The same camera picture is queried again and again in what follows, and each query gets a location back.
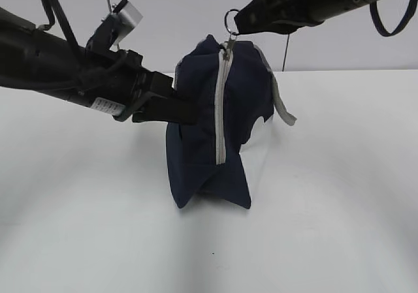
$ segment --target white label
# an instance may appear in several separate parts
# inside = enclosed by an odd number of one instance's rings
[[[112,116],[120,116],[120,114],[125,110],[125,105],[97,97],[93,105],[91,105],[91,109],[105,112],[106,114],[110,114]]]

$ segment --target black robotic arm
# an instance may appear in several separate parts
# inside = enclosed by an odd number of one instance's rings
[[[378,14],[379,0],[253,0],[235,17],[240,34],[274,32],[294,33],[301,27],[315,27],[325,20],[365,5],[371,5],[373,21],[385,37],[401,32],[417,9],[418,0],[411,0],[398,28],[389,33],[385,30]]]
[[[0,8],[0,86],[38,91],[111,114],[117,121],[194,124],[197,109],[178,96],[172,78],[151,72],[142,56],[110,47],[135,28],[137,10],[122,0],[90,38],[78,45],[58,0],[42,0],[48,24]],[[47,31],[56,20],[65,38]]]

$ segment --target white wall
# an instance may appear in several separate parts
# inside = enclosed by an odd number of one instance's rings
[[[174,70],[181,57],[208,33],[227,38],[223,16],[251,0],[132,0],[145,16],[123,47],[145,56],[144,64],[165,72]],[[61,0],[78,40],[85,43],[106,14],[105,0]],[[384,0],[381,14],[394,27],[408,0]],[[35,23],[45,21],[39,0],[0,0],[9,9]],[[292,37],[288,70],[416,69],[418,18],[401,35],[385,39],[374,26],[368,8],[329,20],[321,27],[303,29]],[[272,66],[282,64],[285,37],[263,34],[250,38],[266,53]]]

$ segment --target white backdrop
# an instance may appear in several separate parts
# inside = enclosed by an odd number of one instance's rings
[[[418,292],[417,79],[278,74],[250,211],[176,209],[164,124],[0,89],[0,292]]]
[[[85,44],[106,14],[105,0],[60,0],[80,43]],[[172,72],[183,55],[207,34],[227,38],[223,16],[251,0],[132,0],[144,15],[140,26],[123,43],[145,56],[144,64]],[[408,0],[380,3],[383,21],[394,27]],[[35,23],[46,20],[40,0],[0,0],[8,9]],[[288,70],[416,69],[418,18],[401,35],[385,39],[372,25],[368,8],[329,20],[321,27],[303,29],[291,40]],[[263,49],[274,69],[281,68],[285,37],[262,34],[250,39]]]

